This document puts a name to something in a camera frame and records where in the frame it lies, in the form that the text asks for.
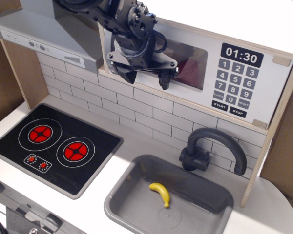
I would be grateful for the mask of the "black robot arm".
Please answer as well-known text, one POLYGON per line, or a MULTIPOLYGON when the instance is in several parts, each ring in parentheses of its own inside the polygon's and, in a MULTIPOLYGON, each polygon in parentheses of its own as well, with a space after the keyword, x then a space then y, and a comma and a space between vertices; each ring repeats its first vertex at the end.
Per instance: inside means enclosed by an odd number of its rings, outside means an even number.
POLYGON ((156 74, 162 89, 178 75, 178 63, 164 54, 166 37, 154 29, 155 14, 137 0, 56 0, 64 11, 97 22, 107 32, 105 57, 111 73, 133 84, 138 72, 156 74))

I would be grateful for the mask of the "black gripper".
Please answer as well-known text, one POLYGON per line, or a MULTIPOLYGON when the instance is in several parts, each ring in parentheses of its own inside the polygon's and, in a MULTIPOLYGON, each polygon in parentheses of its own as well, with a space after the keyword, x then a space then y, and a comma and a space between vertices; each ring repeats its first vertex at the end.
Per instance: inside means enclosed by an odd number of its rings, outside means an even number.
POLYGON ((167 40, 157 39, 135 51, 122 48, 116 39, 108 39, 107 65, 113 74, 119 75, 130 84, 134 84, 138 71, 157 74, 160 86, 167 90, 171 76, 179 73, 177 61, 164 53, 167 46, 167 40))

